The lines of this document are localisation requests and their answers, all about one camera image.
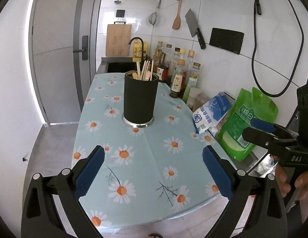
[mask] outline cutting board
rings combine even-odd
[[[109,24],[105,56],[129,56],[132,25]]]

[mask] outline black utensil holder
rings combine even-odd
[[[124,77],[123,116],[133,124],[147,124],[153,121],[158,77],[153,74],[151,81],[133,79],[129,71]]]

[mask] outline kitchen knife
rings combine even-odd
[[[189,9],[189,11],[186,13],[185,18],[186,18],[186,22],[187,22],[191,37],[194,37],[195,35],[197,35],[200,48],[205,49],[206,43],[205,43],[203,34],[201,33],[199,29],[195,15],[191,9]]]

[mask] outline stainless steel base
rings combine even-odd
[[[154,122],[154,116],[153,118],[149,121],[149,122],[146,122],[146,123],[132,123],[130,122],[129,120],[127,120],[124,115],[122,114],[122,120],[125,124],[129,125],[129,126],[132,126],[134,128],[145,128],[145,127],[148,127],[150,125],[153,124]]]

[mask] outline gray floor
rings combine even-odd
[[[63,168],[71,167],[77,128],[77,124],[71,124],[51,126],[49,128],[43,127],[41,129],[29,159],[23,200],[25,199],[30,180],[35,173],[41,173],[43,176],[53,176],[58,174]],[[67,233],[76,236],[64,213],[59,197],[55,195],[53,197],[65,230]],[[150,233],[160,233],[164,238],[203,238],[217,221],[227,202],[227,198],[219,195],[209,204],[182,217],[126,227],[111,233],[102,232],[102,235],[105,238],[142,238]],[[252,203],[253,198],[250,196],[233,235],[242,231]]]

